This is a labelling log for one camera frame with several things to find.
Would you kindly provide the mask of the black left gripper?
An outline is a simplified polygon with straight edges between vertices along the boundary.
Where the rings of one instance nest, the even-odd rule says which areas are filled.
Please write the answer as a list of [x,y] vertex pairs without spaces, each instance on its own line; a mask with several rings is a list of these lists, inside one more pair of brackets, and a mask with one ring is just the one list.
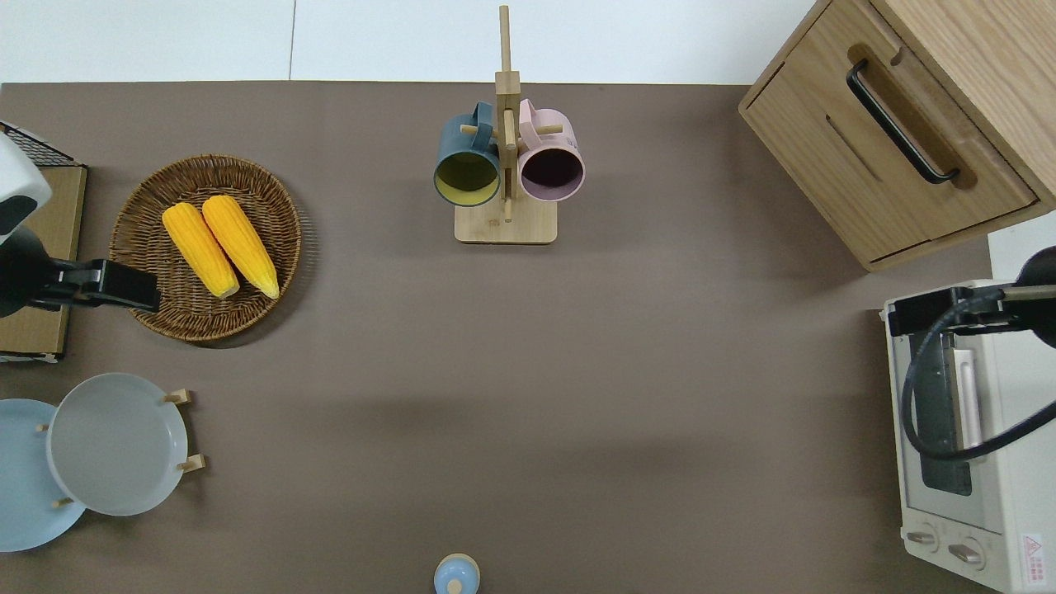
[[108,259],[87,264],[82,294],[89,307],[142,309],[152,314],[161,311],[158,276]]

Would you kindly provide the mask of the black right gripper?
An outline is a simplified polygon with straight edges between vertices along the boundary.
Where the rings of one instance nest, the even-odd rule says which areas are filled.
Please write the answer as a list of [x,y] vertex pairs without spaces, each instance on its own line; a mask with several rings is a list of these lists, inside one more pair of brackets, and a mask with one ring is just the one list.
[[[970,285],[953,285],[897,299],[888,305],[887,329],[891,337],[924,333],[941,315],[976,293]],[[957,335],[995,332],[1004,324],[1004,314],[996,302],[984,302],[955,316],[948,331]]]

